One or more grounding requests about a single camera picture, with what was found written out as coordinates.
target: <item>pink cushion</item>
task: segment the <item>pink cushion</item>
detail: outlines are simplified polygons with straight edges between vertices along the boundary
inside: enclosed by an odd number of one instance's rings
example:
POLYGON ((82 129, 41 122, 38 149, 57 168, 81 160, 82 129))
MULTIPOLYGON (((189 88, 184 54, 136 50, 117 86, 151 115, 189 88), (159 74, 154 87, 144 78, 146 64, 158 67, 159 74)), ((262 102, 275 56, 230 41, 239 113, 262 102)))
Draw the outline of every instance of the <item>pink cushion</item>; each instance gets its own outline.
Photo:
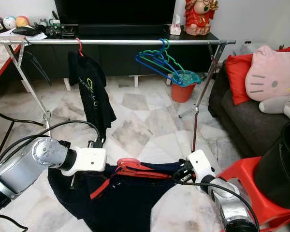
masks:
POLYGON ((245 79, 247 95, 256 101, 290 95, 290 52, 259 48, 245 79))

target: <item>black cloth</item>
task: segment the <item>black cloth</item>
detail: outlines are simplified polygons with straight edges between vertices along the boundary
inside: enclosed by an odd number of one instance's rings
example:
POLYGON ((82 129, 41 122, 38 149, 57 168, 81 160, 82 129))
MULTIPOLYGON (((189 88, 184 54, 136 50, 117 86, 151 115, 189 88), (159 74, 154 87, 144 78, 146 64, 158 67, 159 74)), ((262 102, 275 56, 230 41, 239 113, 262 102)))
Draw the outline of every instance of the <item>black cloth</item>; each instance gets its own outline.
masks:
POLYGON ((70 85, 79 84, 87 121, 94 124, 105 140, 106 128, 116 116, 108 99, 105 75, 100 65, 88 56, 77 52, 68 53, 70 85))
MULTIPOLYGON (((183 162, 143 166, 172 175, 183 162)), ((84 219, 94 232, 149 232, 151 209, 161 196, 175 185, 171 179, 152 179, 114 175, 110 185, 95 199, 90 199, 117 166, 107 165, 102 173, 76 174, 77 188, 70 189, 72 176, 48 169, 48 181, 59 202, 75 217, 84 219)))

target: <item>clothing rack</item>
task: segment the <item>clothing rack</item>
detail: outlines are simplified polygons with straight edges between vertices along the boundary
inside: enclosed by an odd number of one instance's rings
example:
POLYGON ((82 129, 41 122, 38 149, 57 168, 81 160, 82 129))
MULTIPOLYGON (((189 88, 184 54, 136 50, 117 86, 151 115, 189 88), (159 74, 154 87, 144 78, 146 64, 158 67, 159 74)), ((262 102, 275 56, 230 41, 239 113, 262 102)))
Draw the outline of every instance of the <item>clothing rack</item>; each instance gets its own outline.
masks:
MULTIPOLYGON (((160 45, 162 42, 160 40, 80 40, 80 42, 83 45, 160 45)), ((197 123, 198 123, 198 114, 199 114, 199 106, 202 102, 202 99, 204 97, 204 94, 206 93, 206 90, 208 88, 209 82, 212 79, 212 76, 216 70, 217 63, 222 55, 222 52, 224 51, 224 48, 226 45, 229 44, 235 44, 236 40, 172 40, 169 39, 170 45, 208 45, 208 49, 211 55, 211 66, 208 71, 207 79, 205 81, 205 86, 203 88, 203 91, 201 95, 199 96, 197 102, 193 105, 192 110, 188 110, 184 112, 183 114, 179 115, 181 118, 183 115, 193 112, 194 118, 193 118, 193 130, 192 130, 192 148, 191 151, 195 151, 195 145, 196 145, 196 135, 197 135, 197 123), (218 48, 216 50, 216 53, 213 54, 212 45, 218 45, 218 48)), ((23 73, 21 69, 21 61, 24 54, 24 48, 26 45, 31 44, 43 44, 43 45, 73 45, 73 44, 79 44, 79 41, 77 40, 0 40, 0 44, 5 46, 5 49, 9 53, 14 65, 16 66, 20 76, 24 80, 25 84, 28 87, 28 90, 31 92, 32 96, 36 100, 38 106, 43 111, 43 117, 45 120, 46 128, 49 128, 49 120, 51 117, 50 111, 46 110, 45 106, 41 102, 41 100, 36 95, 33 87, 31 86, 30 82, 26 78, 25 74, 23 73), (19 56, 17 58, 14 50, 12 49, 12 44, 21 44, 19 56)))

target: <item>cable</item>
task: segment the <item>cable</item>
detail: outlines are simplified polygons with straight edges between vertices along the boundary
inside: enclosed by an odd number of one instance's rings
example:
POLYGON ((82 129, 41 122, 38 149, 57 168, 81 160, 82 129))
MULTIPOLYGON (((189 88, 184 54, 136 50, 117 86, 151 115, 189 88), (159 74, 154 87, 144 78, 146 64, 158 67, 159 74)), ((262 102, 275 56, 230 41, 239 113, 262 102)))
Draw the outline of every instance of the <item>cable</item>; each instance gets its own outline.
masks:
POLYGON ((22 226, 20 225, 17 221, 15 221, 14 219, 8 217, 8 216, 5 216, 5 215, 2 215, 0 214, 0 218, 3 218, 3 219, 6 219, 6 220, 9 220, 10 222, 12 222, 15 226, 21 228, 21 229, 24 229, 22 232, 26 232, 28 230, 28 227, 26 226, 22 226))
POLYGON ((22 149, 24 146, 28 145, 29 143, 31 143, 34 139, 36 139, 37 137, 40 137, 40 136, 43 136, 43 134, 45 134, 46 132, 48 131, 51 131, 52 129, 56 128, 56 127, 60 127, 62 125, 66 125, 66 124, 69 124, 69 123, 84 123, 84 124, 87 124, 89 125, 90 127, 92 127, 93 129, 95 129, 96 133, 97 133, 97 138, 98 140, 100 139, 100 133, 97 129, 97 127, 95 125, 93 125, 92 123, 90 122, 87 122, 87 121, 81 121, 81 120, 71 120, 71 121, 65 121, 65 122, 60 122, 58 124, 55 124, 53 126, 51 126, 50 128, 48 129, 45 129, 43 130, 42 132, 38 133, 38 134, 35 134, 35 135, 30 135, 32 138, 27 138, 25 139, 26 137, 22 138, 22 139, 19 139, 17 141, 15 141, 12 145, 10 145, 7 149, 5 149, 1 155, 0 155, 0 160, 8 153, 9 150, 11 150, 14 146, 16 146, 17 144, 21 143, 22 141, 24 140, 28 140, 26 142, 24 142, 22 145, 20 145, 18 148, 16 148, 14 151, 12 151, 2 162, 6 162, 9 158, 11 158, 16 152, 18 152, 20 149, 22 149))
POLYGON ((233 192, 232 190, 229 190, 225 187, 219 186, 219 185, 215 185, 215 184, 211 184, 211 183, 187 183, 187 182, 182 182, 180 180, 177 180, 173 177, 174 182, 180 184, 180 185, 192 185, 192 186, 210 186, 210 187, 214 187, 214 188, 218 188, 221 190, 224 190, 232 195, 234 195, 235 197, 237 197, 238 199, 240 199, 245 205, 246 207, 249 209, 249 211, 251 212, 253 219, 255 221, 256 227, 257 227, 257 231, 260 232, 260 226, 259 226, 259 221, 257 218, 257 215, 255 214, 255 212, 253 211, 252 207, 250 206, 250 204, 240 195, 238 195, 237 193, 233 192))

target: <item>black t-shirt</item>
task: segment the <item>black t-shirt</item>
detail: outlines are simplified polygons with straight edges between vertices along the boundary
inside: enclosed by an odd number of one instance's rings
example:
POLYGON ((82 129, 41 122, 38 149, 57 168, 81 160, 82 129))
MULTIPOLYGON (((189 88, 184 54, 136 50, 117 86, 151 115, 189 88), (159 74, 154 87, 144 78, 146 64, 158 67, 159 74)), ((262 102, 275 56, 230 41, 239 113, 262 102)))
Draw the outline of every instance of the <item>black t-shirt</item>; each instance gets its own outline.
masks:
POLYGON ((104 89, 104 72, 92 58, 82 57, 79 53, 69 52, 68 60, 70 85, 79 84, 87 121, 98 128, 101 139, 105 140, 106 128, 111 127, 116 116, 104 89))

